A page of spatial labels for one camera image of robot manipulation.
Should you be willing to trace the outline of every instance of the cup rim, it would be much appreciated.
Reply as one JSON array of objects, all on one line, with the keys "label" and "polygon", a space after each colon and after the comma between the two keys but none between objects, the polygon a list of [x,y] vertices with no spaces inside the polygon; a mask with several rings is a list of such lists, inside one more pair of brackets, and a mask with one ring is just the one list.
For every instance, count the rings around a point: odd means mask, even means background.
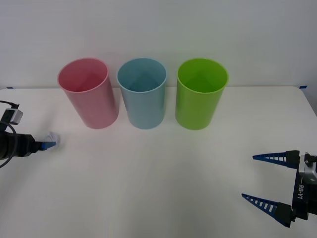
[{"label": "cup rim", "polygon": [[[96,87],[91,88],[91,89],[86,90],[86,91],[74,92],[74,91],[70,91],[70,90],[67,90],[67,89],[63,88],[63,87],[61,86],[61,84],[59,83],[59,76],[60,76],[60,74],[62,73],[62,71],[63,71],[67,66],[69,66],[70,64],[72,64],[72,63],[74,63],[74,62],[76,62],[76,61],[80,61],[80,60],[97,60],[97,61],[103,63],[103,64],[105,65],[106,69],[107,69],[107,74],[106,74],[105,78],[104,78],[103,81],[102,81],[100,84],[98,84]],[[106,65],[105,62],[103,62],[101,59],[94,58],[94,57],[83,57],[83,58],[75,59],[75,60],[69,62],[68,64],[66,64],[66,65],[59,71],[59,73],[58,73],[57,83],[58,83],[59,87],[60,87],[62,90],[66,91],[66,92],[68,92],[68,93],[80,94],[80,93],[87,93],[87,92],[90,92],[90,91],[95,90],[96,88],[99,88],[99,87],[100,87],[101,85],[103,85],[103,83],[108,79],[108,76],[109,76],[109,70],[108,70],[108,67],[107,67],[107,65]]]},{"label": "cup rim", "polygon": [[[226,73],[226,75],[227,75],[227,81],[226,81],[226,83],[224,84],[224,86],[222,86],[220,89],[218,89],[218,90],[216,90],[216,91],[207,92],[207,93],[195,91],[195,90],[193,90],[193,89],[190,89],[190,88],[186,87],[186,86],[180,81],[179,76],[178,76],[178,73],[179,73],[179,69],[181,68],[181,66],[183,66],[183,64],[187,63],[188,61],[192,61],[192,60],[208,60],[208,61],[212,61],[212,62],[218,64],[219,66],[221,66],[221,67],[224,69],[224,71],[225,71],[225,73]],[[219,62],[217,62],[217,61],[214,61],[214,60],[212,60],[212,59],[210,59],[210,58],[192,58],[192,59],[188,59],[188,60],[184,61],[184,62],[178,67],[178,70],[177,70],[177,82],[180,83],[184,88],[186,88],[187,90],[189,90],[189,91],[191,91],[191,92],[193,92],[193,93],[198,93],[198,94],[213,94],[213,93],[217,93],[217,92],[223,90],[223,89],[227,86],[227,84],[228,84],[228,82],[229,82],[229,74],[228,74],[228,71],[226,70],[226,68],[225,68],[222,64],[220,64]]]},{"label": "cup rim", "polygon": [[[151,90],[149,90],[149,91],[136,92],[136,91],[132,91],[132,90],[130,90],[130,89],[127,89],[126,87],[123,87],[122,84],[119,82],[118,74],[119,74],[120,69],[121,69],[124,65],[126,65],[127,63],[129,63],[129,62],[131,62],[131,61],[134,61],[134,60],[139,60],[139,59],[154,60],[154,61],[158,62],[160,65],[163,66],[163,68],[164,68],[164,70],[165,70],[165,79],[163,80],[163,82],[162,82],[158,87],[156,87],[156,88],[154,88],[154,89],[151,89]],[[127,62],[125,62],[123,65],[121,65],[120,68],[119,68],[118,71],[117,71],[116,78],[117,78],[117,82],[118,82],[119,86],[120,86],[121,88],[123,88],[124,90],[128,91],[128,92],[137,93],[137,94],[151,93],[151,92],[153,92],[153,91],[159,89],[160,87],[162,87],[162,86],[165,84],[165,82],[166,82],[166,80],[167,80],[167,70],[166,70],[164,64],[162,64],[162,63],[161,63],[159,60],[157,60],[157,59],[148,58],[148,57],[137,57],[137,58],[130,59],[130,60],[128,60]]]}]

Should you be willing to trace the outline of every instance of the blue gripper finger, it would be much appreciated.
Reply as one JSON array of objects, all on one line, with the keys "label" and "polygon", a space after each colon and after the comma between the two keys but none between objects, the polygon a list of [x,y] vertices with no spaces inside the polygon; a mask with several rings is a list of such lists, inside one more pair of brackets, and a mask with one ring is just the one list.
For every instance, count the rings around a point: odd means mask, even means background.
[{"label": "blue gripper finger", "polygon": [[53,146],[56,146],[56,142],[41,142],[41,150],[47,150]]},{"label": "blue gripper finger", "polygon": [[254,155],[253,159],[297,169],[299,164],[299,151],[294,150],[286,151],[283,153]]},{"label": "blue gripper finger", "polygon": [[241,195],[247,201],[276,219],[285,227],[290,227],[291,221],[295,221],[295,217],[292,216],[292,207],[290,205],[249,196],[244,193],[242,193]]}]

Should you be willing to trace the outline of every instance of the blue cup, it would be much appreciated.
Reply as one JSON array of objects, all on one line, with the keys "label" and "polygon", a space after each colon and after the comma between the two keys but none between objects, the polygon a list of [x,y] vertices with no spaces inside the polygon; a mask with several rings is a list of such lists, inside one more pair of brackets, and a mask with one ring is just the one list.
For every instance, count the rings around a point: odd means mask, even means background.
[{"label": "blue cup", "polygon": [[132,59],[120,67],[117,80],[132,125],[151,129],[162,122],[166,78],[165,67],[154,59]]}]

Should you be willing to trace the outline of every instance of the plastic cup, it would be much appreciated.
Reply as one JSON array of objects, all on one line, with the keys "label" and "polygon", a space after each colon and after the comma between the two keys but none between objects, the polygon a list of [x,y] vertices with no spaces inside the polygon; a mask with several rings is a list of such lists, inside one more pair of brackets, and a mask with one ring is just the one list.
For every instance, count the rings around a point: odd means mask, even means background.
[{"label": "plastic cup", "polygon": [[223,89],[228,83],[228,73],[211,59],[190,59],[178,69],[176,120],[192,130],[209,125]]},{"label": "plastic cup", "polygon": [[87,127],[104,128],[117,119],[108,69],[101,60],[77,59],[60,71],[57,81]]},{"label": "plastic cup", "polygon": [[165,113],[165,67],[154,59],[132,59],[121,66],[117,80],[131,124],[140,129],[159,125]]}]

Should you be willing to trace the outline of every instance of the white table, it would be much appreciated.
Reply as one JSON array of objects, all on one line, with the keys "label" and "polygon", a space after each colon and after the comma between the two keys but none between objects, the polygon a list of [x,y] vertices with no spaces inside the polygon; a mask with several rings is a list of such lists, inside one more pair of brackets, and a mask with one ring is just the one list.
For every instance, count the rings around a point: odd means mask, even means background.
[{"label": "white table", "polygon": [[241,193],[291,204],[296,171],[253,161],[286,150],[317,153],[317,117],[295,87],[227,87],[199,131],[166,116],[134,128],[120,92],[117,121],[86,128],[60,89],[8,89],[18,133],[60,134],[51,151],[0,169],[1,238],[312,238],[317,216],[285,228]]}]

